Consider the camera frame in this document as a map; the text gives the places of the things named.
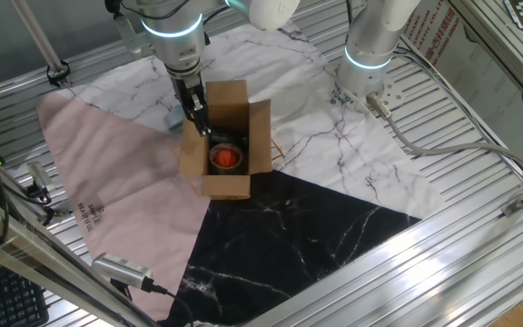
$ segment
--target black keyboard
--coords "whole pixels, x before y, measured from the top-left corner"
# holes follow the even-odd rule
[[[0,265],[0,327],[35,327],[47,320],[44,289]]]

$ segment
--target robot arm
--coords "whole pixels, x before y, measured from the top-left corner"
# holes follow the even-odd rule
[[[340,82],[366,102],[383,91],[382,72],[390,62],[403,27],[420,0],[366,0],[354,18],[337,70]]]
[[[133,58],[143,57],[146,43],[136,37],[130,22],[120,14],[123,0],[105,0],[114,14],[121,36]],[[225,3],[261,30],[284,25],[300,0],[226,0]],[[217,1],[203,0],[136,0],[133,9],[142,17],[148,43],[155,56],[164,63],[171,77],[177,100],[187,119],[201,136],[211,133],[207,102],[201,78],[201,55],[205,47],[203,8],[214,8]]]

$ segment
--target pink cloth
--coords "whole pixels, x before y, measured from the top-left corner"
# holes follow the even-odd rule
[[[176,293],[210,201],[178,174],[181,137],[59,94],[37,112],[92,257],[107,252],[149,267]],[[170,297],[131,292],[153,319],[168,317]]]

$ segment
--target open cardboard box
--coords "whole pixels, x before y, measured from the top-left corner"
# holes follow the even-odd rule
[[[203,176],[202,194],[213,200],[250,197],[250,175],[271,171],[271,103],[250,104],[246,81],[209,82],[207,104],[213,129],[249,135],[245,175],[209,174],[209,138],[200,137],[193,123],[183,122],[183,143],[179,172]]]

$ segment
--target gray cable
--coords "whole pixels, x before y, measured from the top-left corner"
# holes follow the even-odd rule
[[[408,58],[413,64],[416,64],[420,68],[427,71],[429,76],[435,82],[437,82],[451,96],[452,100],[454,100],[461,109],[465,110],[465,106],[461,103],[461,101],[457,98],[457,96],[455,96],[453,94],[453,91],[451,90],[450,87],[448,87],[448,85],[445,83],[445,81],[442,79],[442,77],[438,74],[435,74],[435,72],[432,70],[431,66],[428,66],[429,64],[426,61],[424,61],[422,58],[419,58],[419,56],[416,53],[412,52],[411,50],[409,50],[407,48],[398,46],[394,55],[396,57]],[[474,121],[474,123],[475,123],[474,125],[476,125],[476,126],[479,125],[479,122],[475,119],[473,114],[469,114],[468,117],[469,117],[469,119]],[[497,153],[506,155],[508,158],[514,160],[516,163],[523,166],[523,158],[521,156],[511,152],[509,149],[507,149],[503,146],[499,146],[499,145],[495,145],[495,144],[473,143],[473,144],[454,145],[454,146],[450,146],[447,148],[434,149],[434,150],[424,149],[424,148],[418,147],[417,145],[409,142],[409,140],[407,140],[407,138],[405,138],[405,136],[400,132],[399,127],[397,127],[397,125],[393,121],[392,117],[389,117],[387,119],[387,122],[389,122],[390,128],[392,128],[393,132],[395,132],[395,135],[397,135],[397,137],[400,139],[400,141],[403,142],[405,145],[407,145],[407,147],[409,147],[411,150],[413,150],[417,154],[440,155],[440,154],[449,154],[449,153],[454,153],[457,151],[468,150],[468,149],[485,149],[485,150],[490,150],[493,152],[497,152]]]
[[[449,146],[446,148],[441,149],[424,149],[422,147],[418,147],[417,145],[409,142],[405,135],[400,132],[399,127],[395,124],[392,118],[387,119],[387,122],[389,122],[390,128],[392,128],[393,132],[395,132],[395,135],[400,139],[401,142],[403,142],[407,147],[409,147],[411,150],[413,150],[417,154],[425,154],[425,155],[440,155],[440,154],[450,154],[461,150],[469,150],[469,149],[484,149],[484,150],[490,150],[493,152],[497,152],[500,154],[504,154],[510,159],[516,161],[518,164],[521,164],[523,166],[523,158],[517,154],[514,154],[509,149],[506,149],[505,147],[494,145],[494,144],[483,144],[483,143],[472,143],[472,144],[459,144],[454,146]]]

